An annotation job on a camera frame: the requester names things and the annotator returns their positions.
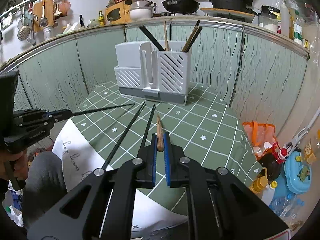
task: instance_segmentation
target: white utensil holder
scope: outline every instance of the white utensil holder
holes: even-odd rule
[[[184,105],[191,63],[191,50],[181,52],[184,44],[184,41],[169,41],[171,51],[159,51],[145,41],[116,45],[119,65],[115,74],[120,93]]]

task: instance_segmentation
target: bowl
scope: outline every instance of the bowl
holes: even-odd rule
[[[130,9],[130,18],[133,21],[152,18],[152,7],[136,7]]]
[[[130,8],[142,7],[142,6],[145,6],[148,2],[149,2],[149,1],[139,0],[139,1],[136,1],[136,2],[132,3],[132,5],[130,6]]]

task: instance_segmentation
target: gray pants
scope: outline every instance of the gray pants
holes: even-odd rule
[[[66,194],[62,161],[52,152],[43,152],[35,157],[23,192],[22,215],[26,229]],[[188,239],[188,224],[144,234],[143,239]]]

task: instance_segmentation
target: dark liquid bottle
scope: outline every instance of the dark liquid bottle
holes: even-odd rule
[[[285,148],[282,148],[279,152],[275,152],[276,146],[279,147],[277,142],[273,144],[272,153],[265,154],[259,160],[261,166],[268,170],[267,179],[269,184],[280,176],[282,165],[288,154]]]

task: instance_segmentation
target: white ladle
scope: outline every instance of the white ladle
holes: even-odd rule
[[[55,11],[55,13],[53,15],[55,17],[59,17],[60,14],[62,14],[62,12],[59,11],[59,9],[58,9],[58,0],[56,0],[56,11]]]

